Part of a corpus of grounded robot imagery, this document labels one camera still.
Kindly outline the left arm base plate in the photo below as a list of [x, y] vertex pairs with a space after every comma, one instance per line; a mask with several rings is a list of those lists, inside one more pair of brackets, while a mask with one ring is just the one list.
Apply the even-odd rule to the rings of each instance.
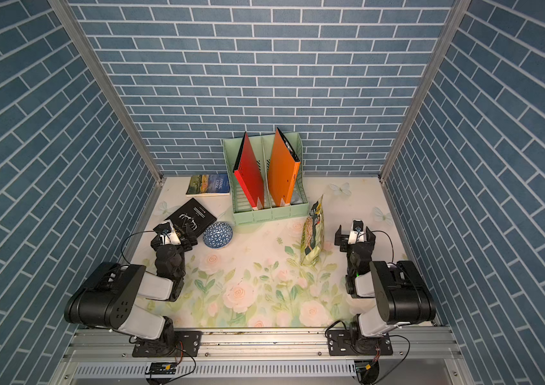
[[155, 340], [137, 338], [133, 358], [198, 356], [203, 333], [200, 330], [178, 330], [163, 333]]

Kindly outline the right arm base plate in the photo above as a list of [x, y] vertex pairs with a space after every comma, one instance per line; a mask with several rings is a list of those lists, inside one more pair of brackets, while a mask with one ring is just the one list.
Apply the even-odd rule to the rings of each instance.
[[391, 342], [386, 337], [370, 338], [360, 334], [352, 335], [347, 330], [333, 329], [325, 332], [331, 356], [391, 356]]

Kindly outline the green oats bag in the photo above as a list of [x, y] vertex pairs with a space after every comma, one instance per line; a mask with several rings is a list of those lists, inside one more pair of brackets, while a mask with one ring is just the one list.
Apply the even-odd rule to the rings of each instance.
[[320, 196], [311, 206], [303, 226], [300, 248], [303, 266], [314, 266], [323, 248], [325, 237], [323, 200], [324, 196]]

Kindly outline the blue patterned bowl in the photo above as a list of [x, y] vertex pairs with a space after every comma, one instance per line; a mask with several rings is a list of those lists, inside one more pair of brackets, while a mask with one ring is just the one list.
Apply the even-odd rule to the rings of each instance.
[[226, 247], [233, 238], [232, 226], [223, 221], [217, 221], [203, 233], [204, 244], [211, 249], [221, 249]]

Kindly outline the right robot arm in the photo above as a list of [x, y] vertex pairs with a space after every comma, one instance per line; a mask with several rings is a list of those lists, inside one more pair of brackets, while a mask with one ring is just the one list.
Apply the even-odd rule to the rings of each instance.
[[431, 322], [436, 304], [412, 261], [375, 261], [376, 233], [355, 220], [348, 234], [339, 228], [334, 244], [346, 254], [346, 291], [353, 299], [373, 299], [375, 305], [354, 316], [354, 341], [382, 338], [399, 327]]

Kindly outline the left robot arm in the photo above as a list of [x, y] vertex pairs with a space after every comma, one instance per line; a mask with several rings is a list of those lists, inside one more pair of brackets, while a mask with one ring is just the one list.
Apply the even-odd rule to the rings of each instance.
[[138, 298], [174, 302], [184, 288], [184, 254], [197, 244], [191, 227], [171, 221], [156, 226], [151, 247], [155, 251], [155, 273], [143, 265], [103, 262], [67, 302], [64, 319], [85, 327], [118, 331], [165, 350], [176, 345], [173, 321], [136, 305]]

